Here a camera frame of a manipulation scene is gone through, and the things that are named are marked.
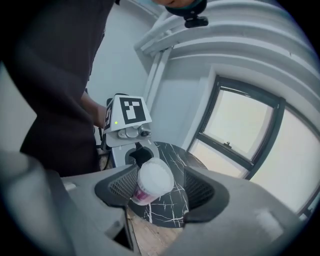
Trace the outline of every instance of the black marble tabletop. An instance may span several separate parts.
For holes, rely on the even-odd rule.
[[[154,143],[160,159],[171,169],[174,177],[174,187],[171,192],[145,205],[137,205],[130,200],[128,206],[135,214],[144,220],[160,227],[182,228],[185,212],[189,211],[187,194],[184,185],[184,167],[204,168],[205,165],[184,149],[164,142]]]

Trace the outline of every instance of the black window frame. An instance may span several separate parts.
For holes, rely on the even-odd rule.
[[[220,91],[228,91],[252,98],[273,109],[267,131],[252,160],[248,160],[238,152],[232,150],[229,145],[220,143],[204,134],[204,130],[216,105]],[[187,150],[189,151],[194,141],[198,139],[248,170],[245,179],[250,180],[266,160],[276,141],[284,116],[285,107],[286,100],[282,97],[278,97],[254,85],[217,75],[203,117]]]

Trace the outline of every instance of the person's arm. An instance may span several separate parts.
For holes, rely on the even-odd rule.
[[[84,109],[92,116],[94,125],[103,128],[107,108],[93,101],[86,92],[83,92],[81,102]]]

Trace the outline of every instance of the person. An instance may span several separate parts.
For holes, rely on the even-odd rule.
[[[154,1],[181,8],[194,0]],[[61,177],[100,171],[93,125],[103,128],[106,108],[85,88],[114,0],[26,2],[23,16],[12,13],[18,26],[2,46],[12,80],[37,114],[21,152]]]

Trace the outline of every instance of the wooden floor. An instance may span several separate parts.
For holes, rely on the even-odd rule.
[[[131,222],[142,256],[158,256],[182,232],[182,228],[167,228],[151,224],[127,209],[128,221]]]

